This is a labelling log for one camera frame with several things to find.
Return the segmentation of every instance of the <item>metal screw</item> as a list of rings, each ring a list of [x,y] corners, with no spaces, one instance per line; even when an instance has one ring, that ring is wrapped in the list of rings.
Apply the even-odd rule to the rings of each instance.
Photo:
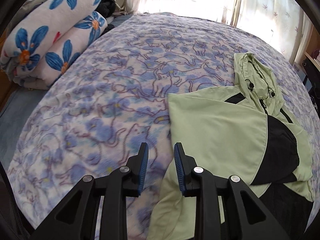
[[[196,173],[202,173],[203,172],[203,168],[201,168],[201,167],[195,167],[193,170]]]
[[[92,176],[91,176],[91,175],[85,175],[85,176],[82,178],[82,180],[83,180],[84,182],[89,182],[89,181],[92,180]]]
[[[120,171],[123,172],[123,173],[126,173],[126,172],[128,172],[129,170],[130,170],[130,168],[127,167],[127,166],[122,166],[122,167],[120,168]]]
[[[237,176],[237,175],[232,175],[232,176],[231,176],[231,180],[232,180],[233,182],[239,182],[239,181],[240,181],[240,178],[239,178],[239,176]]]

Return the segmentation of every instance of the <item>box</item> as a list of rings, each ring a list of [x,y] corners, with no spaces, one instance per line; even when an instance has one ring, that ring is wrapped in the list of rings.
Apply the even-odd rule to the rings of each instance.
[[[305,78],[306,78],[306,74],[302,71],[302,67],[297,64],[296,62],[293,63],[293,68],[296,71],[296,73],[298,74],[299,78],[301,79],[302,82],[305,82]],[[304,85],[307,89],[307,91],[309,92],[312,88],[312,84],[310,82],[310,80],[307,78],[306,83]]]

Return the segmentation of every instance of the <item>light green jacket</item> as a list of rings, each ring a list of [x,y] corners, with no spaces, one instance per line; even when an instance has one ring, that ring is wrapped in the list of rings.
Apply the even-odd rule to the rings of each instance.
[[[251,53],[236,53],[234,58],[235,86],[210,87],[180,95],[169,94],[172,146],[181,142],[186,155],[193,156],[198,166],[220,177],[228,178],[236,174],[250,185],[267,146],[267,115],[259,102],[262,98],[268,114],[282,121],[297,140],[300,164],[293,172],[297,182],[285,185],[313,201],[310,183],[312,157],[306,131],[284,107],[282,92],[272,71]],[[252,91],[248,89],[248,80],[254,83]],[[275,92],[274,97],[270,97],[268,88]],[[224,102],[238,93],[245,96],[238,104]],[[293,123],[288,123],[279,112],[281,108]],[[250,189],[260,197],[269,185],[250,186]],[[179,191],[176,168],[172,161],[161,185],[159,202],[151,215],[148,240],[192,238],[195,210],[195,198],[185,198]]]

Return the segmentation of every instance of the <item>white blanket with blue flowers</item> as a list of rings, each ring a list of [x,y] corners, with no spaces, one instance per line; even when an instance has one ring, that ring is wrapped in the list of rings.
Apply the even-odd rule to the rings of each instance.
[[[50,84],[33,73],[36,66],[54,43],[79,21],[84,19],[87,22],[85,28],[82,24],[83,30],[90,29],[88,36],[84,36],[87,45],[102,33],[101,17],[91,15],[100,1],[47,0],[32,11],[12,30],[4,43],[0,66],[9,79],[24,87],[47,89]],[[52,69],[58,70],[58,67],[55,65]]]
[[[91,15],[73,26],[48,50],[38,65],[30,73],[36,77],[38,84],[43,84],[44,89],[49,88],[62,76],[84,50],[104,31],[107,21],[94,11]],[[35,86],[29,82],[28,87]]]

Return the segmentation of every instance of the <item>purple floral blanket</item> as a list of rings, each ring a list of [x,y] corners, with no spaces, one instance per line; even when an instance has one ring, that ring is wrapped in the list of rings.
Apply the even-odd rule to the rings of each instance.
[[[147,142],[144,191],[127,200],[128,239],[146,239],[172,160],[167,94],[233,85],[234,53],[247,51],[273,69],[286,107],[309,134],[312,186],[319,197],[319,118],[284,57],[261,39],[225,24],[141,15],[95,41],[29,117],[8,175],[30,223],[37,227],[82,176],[110,174]],[[318,209],[319,201],[311,219]]]

